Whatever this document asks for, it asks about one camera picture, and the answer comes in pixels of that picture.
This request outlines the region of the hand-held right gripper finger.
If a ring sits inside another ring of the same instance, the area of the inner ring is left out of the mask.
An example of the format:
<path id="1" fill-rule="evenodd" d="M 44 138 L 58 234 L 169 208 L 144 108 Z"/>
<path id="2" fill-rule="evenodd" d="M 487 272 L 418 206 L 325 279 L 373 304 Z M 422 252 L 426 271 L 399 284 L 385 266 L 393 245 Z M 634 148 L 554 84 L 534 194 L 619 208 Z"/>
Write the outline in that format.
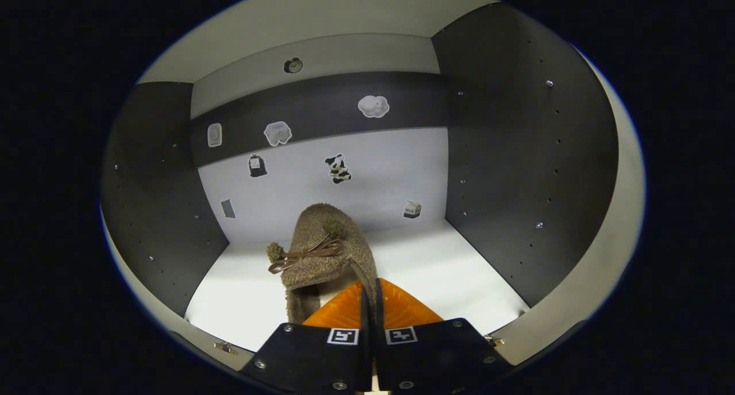
<path id="1" fill-rule="evenodd" d="M 268 393 L 364 393 L 373 376 L 368 293 L 360 287 L 356 327 L 282 323 L 239 372 Z"/>
<path id="2" fill-rule="evenodd" d="M 481 335 L 464 317 L 389 327 L 376 281 L 374 355 L 379 390 L 388 393 L 483 393 L 515 368 L 502 341 Z"/>

